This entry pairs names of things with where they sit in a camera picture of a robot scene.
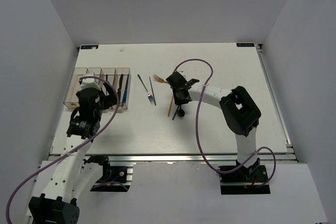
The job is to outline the orange chopstick long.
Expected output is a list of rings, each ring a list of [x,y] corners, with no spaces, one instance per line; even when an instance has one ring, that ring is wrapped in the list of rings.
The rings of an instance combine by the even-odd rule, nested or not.
[[[170,100],[170,105],[169,105],[169,109],[168,109],[167,117],[170,117],[170,114],[171,114],[171,108],[172,108],[172,105],[173,105],[173,101],[174,101],[174,97],[172,96],[172,97],[171,97],[171,100]]]

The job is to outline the black spoon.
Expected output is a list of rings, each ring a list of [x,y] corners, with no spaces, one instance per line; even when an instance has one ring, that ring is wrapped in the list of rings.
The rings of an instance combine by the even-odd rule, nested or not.
[[[185,111],[182,109],[182,106],[179,105],[179,108],[177,110],[177,113],[176,115],[179,117],[179,118],[183,118],[185,116]]]

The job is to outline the blue knife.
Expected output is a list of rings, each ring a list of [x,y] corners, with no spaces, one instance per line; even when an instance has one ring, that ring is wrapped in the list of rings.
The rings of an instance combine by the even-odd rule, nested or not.
[[[128,86],[129,86],[129,74],[127,75],[127,80],[125,83],[125,89],[124,89],[123,98],[122,98],[122,106],[124,106],[126,103]]]

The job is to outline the black knife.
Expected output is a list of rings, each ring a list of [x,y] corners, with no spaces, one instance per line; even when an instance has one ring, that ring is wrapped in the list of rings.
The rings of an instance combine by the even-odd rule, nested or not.
[[[119,78],[119,85],[118,85],[118,90],[117,90],[117,94],[118,94],[118,98],[119,98],[119,103],[118,103],[118,106],[121,105],[121,89],[122,89],[122,83],[123,83],[123,76],[124,74],[121,74],[120,75],[120,78]]]

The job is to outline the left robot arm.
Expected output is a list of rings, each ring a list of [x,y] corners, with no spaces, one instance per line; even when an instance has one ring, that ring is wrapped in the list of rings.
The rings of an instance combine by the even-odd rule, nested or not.
[[[110,178],[107,156],[85,159],[93,140],[105,130],[100,126],[103,111],[119,103],[112,85],[104,81],[103,91],[98,81],[97,77],[80,78],[79,106],[71,114],[63,154],[55,160],[55,171],[41,195],[33,196],[28,204],[34,223],[77,223],[80,195]]]

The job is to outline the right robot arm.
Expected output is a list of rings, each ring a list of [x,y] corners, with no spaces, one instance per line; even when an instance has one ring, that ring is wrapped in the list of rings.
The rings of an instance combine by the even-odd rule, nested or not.
[[[237,175],[245,182],[255,177],[255,167],[260,164],[256,131],[261,111],[247,90],[241,86],[228,90],[197,84],[197,79],[187,81],[180,73],[171,74],[166,81],[172,88],[176,105],[198,101],[222,110],[226,124],[236,138],[236,164],[242,164],[237,168]]]

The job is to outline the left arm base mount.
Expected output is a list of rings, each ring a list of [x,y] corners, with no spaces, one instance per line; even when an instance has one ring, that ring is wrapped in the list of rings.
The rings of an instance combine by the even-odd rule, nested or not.
[[[83,164],[97,163],[102,170],[102,177],[97,180],[91,191],[126,192],[132,180],[133,166],[113,165],[108,156],[93,155],[83,160]]]

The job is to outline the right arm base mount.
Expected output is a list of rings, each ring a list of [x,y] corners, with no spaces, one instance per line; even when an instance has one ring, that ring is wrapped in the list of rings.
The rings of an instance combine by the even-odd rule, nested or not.
[[[265,165],[259,165],[249,177],[240,170],[230,174],[220,174],[219,177],[222,195],[266,195],[271,193],[269,185],[266,184],[268,174]]]

